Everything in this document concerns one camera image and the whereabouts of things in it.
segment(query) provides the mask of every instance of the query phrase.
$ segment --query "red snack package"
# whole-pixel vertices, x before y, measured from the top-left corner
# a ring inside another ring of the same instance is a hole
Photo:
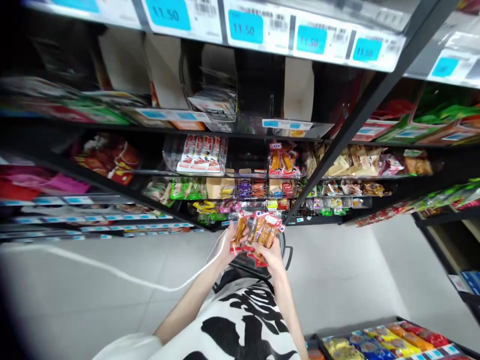
[[[400,326],[404,328],[407,332],[414,333],[415,335],[422,338],[426,342],[432,344],[435,348],[439,348],[439,347],[450,344],[449,340],[445,336],[437,332],[432,332],[423,327],[413,325],[406,321],[401,322]]]

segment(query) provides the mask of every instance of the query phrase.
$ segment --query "black and white patterned shirt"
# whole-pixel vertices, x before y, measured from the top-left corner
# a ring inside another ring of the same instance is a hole
[[[162,346],[156,336],[133,334],[105,347],[93,360],[300,359],[269,287],[233,281],[207,299],[197,318]]]

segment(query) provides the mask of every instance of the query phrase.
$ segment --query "person's left hand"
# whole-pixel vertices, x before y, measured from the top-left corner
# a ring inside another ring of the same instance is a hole
[[[245,230],[243,230],[242,237],[240,239],[241,243],[244,243],[247,240],[248,234],[249,234],[249,228],[248,226],[246,226]],[[225,234],[223,235],[223,237],[218,242],[218,246],[215,251],[215,255],[217,255],[219,253],[220,246],[223,242],[223,249],[221,250],[221,254],[215,260],[220,270],[225,269],[225,267],[227,267],[227,265],[230,264],[232,260],[235,259],[235,257],[237,256],[234,253],[230,252],[230,242],[232,241],[233,238],[235,238],[236,235],[237,235],[237,225],[233,221],[230,221],[230,225],[228,226],[228,229],[225,231]]]

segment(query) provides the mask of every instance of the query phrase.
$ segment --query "white sleeve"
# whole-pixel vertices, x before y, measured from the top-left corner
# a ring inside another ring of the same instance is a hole
[[[107,345],[93,360],[148,360],[161,348],[162,343],[158,337],[136,333]]]

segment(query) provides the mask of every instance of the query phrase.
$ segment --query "floor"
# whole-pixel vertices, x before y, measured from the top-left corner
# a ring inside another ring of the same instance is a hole
[[[304,334],[409,317],[371,227],[288,227],[288,270]],[[206,262],[218,234],[64,241],[55,246],[175,287]],[[183,291],[166,293],[43,252],[1,255],[12,311],[38,359],[91,359],[126,334],[152,333]]]

